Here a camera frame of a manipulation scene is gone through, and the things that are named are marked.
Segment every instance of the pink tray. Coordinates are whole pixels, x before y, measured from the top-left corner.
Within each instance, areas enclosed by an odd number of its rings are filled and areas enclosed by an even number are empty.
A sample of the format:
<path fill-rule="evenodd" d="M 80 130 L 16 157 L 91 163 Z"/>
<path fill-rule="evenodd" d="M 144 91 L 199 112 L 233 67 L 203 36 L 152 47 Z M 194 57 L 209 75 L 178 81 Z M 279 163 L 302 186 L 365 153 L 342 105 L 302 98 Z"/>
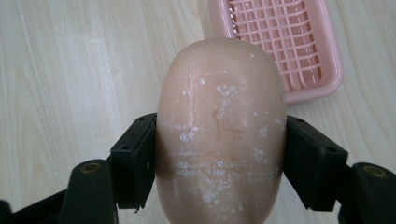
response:
<path fill-rule="evenodd" d="M 343 81 L 325 0 L 209 0 L 216 37 L 238 38 L 271 54 L 288 105 L 336 91 Z"/>

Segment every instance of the tabletop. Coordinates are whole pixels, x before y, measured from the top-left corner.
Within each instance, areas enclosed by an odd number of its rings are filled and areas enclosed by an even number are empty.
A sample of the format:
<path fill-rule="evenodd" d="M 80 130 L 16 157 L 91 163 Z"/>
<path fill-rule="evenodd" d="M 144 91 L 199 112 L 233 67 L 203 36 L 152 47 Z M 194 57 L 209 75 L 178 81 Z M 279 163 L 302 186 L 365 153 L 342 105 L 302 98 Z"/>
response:
<path fill-rule="evenodd" d="M 349 152 L 396 173 L 396 1 L 327 0 L 344 65 L 334 94 L 289 106 Z M 12 210 L 65 189 L 155 112 L 177 53 L 205 38 L 207 0 L 0 1 L 0 199 Z M 286 178 L 266 223 L 337 223 L 305 210 Z M 168 223 L 155 185 L 120 223 Z"/>

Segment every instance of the wood grain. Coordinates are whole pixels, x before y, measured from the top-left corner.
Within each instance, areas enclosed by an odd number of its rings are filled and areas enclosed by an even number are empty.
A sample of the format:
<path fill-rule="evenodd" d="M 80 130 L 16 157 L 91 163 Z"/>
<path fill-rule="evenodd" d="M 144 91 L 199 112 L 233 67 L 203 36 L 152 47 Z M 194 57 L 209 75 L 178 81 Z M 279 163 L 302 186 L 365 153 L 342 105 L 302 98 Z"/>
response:
<path fill-rule="evenodd" d="M 289 108 L 350 152 L 396 173 L 396 1 L 328 0 L 345 70 L 335 94 Z M 104 159 L 156 111 L 176 54 L 204 38 L 199 0 L 0 1 L 0 198 L 14 211 Z M 267 223 L 336 223 L 305 211 L 285 178 Z M 155 189 L 120 223 L 167 223 Z"/>

